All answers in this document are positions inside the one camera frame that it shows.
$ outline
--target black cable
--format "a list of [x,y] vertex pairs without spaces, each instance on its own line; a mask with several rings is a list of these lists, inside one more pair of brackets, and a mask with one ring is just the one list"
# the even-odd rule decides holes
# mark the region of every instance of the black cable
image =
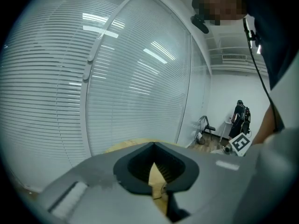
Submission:
[[243,26],[244,26],[244,31],[245,31],[245,34],[246,34],[246,37],[247,37],[247,44],[248,44],[248,48],[249,48],[249,52],[250,52],[253,64],[256,67],[257,74],[260,77],[260,80],[262,82],[263,90],[266,92],[266,95],[267,95],[267,97],[270,101],[270,105],[271,105],[271,108],[272,108],[272,111],[273,111],[274,124],[275,124],[275,129],[273,130],[273,132],[276,133],[278,131],[278,129],[277,129],[277,122],[276,122],[276,115],[275,115],[275,107],[274,107],[272,99],[270,98],[270,96],[267,92],[265,84],[263,83],[263,79],[262,79],[261,74],[260,74],[260,72],[257,68],[256,61],[254,60],[254,57],[253,57],[253,54],[252,54],[252,47],[251,47],[251,44],[250,44],[249,30],[247,28],[246,18],[243,18]]

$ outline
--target glass wall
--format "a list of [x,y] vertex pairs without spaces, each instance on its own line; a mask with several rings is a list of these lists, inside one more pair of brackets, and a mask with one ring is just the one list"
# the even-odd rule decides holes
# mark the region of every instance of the glass wall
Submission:
[[176,141],[190,44],[184,25],[158,0],[131,0],[120,11],[92,68],[87,100],[92,154],[135,138]]
[[204,100],[202,105],[202,115],[207,115],[207,109],[209,105],[209,99],[210,99],[210,90],[211,90],[211,74],[209,72],[209,69],[206,68],[206,82],[205,82],[205,94],[204,94]]
[[206,73],[209,72],[198,45],[192,38],[192,63],[188,98],[180,129],[178,144],[186,147],[194,141],[199,117],[206,114],[203,109]]
[[[200,51],[159,0],[128,1],[105,31],[124,1],[34,0],[16,22],[0,59],[0,141],[26,188],[41,191],[89,147],[95,155],[136,138],[190,141],[206,99]],[[85,110],[82,76],[103,32]]]

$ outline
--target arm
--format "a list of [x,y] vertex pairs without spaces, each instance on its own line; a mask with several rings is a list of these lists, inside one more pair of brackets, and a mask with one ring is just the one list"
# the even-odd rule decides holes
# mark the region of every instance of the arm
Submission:
[[234,113],[232,119],[230,120],[232,123],[234,123],[234,121],[235,121],[235,115],[236,115],[236,113]]
[[[276,110],[275,110],[275,115],[278,123],[280,117]],[[252,141],[252,145],[263,143],[266,138],[268,138],[271,134],[273,134],[274,129],[275,129],[275,122],[273,117],[273,111],[270,105],[265,113],[260,129]]]

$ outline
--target ceiling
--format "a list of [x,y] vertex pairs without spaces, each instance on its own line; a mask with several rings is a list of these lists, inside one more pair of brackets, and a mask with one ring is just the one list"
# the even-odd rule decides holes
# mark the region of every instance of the ceiling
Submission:
[[[192,9],[192,0],[181,0],[188,9]],[[249,28],[255,31],[254,18],[247,16]],[[249,53],[246,35],[242,20],[233,21],[230,25],[209,26],[210,32],[205,35],[207,46],[211,57],[212,70],[229,70],[256,73],[252,58]],[[267,76],[267,69],[260,54],[257,54],[257,47],[252,42],[252,50],[256,65],[261,75]]]

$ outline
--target window blinds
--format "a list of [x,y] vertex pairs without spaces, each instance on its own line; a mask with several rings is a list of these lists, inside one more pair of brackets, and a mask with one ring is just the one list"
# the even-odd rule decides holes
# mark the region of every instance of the window blinds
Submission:
[[135,138],[174,142],[190,76],[190,36],[158,0],[131,0],[94,60],[87,99],[92,154]]
[[206,64],[198,45],[192,38],[191,77],[186,109],[180,129],[178,144],[188,146],[194,141],[197,121],[203,113],[204,91],[206,83]]
[[98,30],[122,1],[36,0],[5,44],[1,143],[26,186],[42,189],[88,157],[79,115],[82,74]]

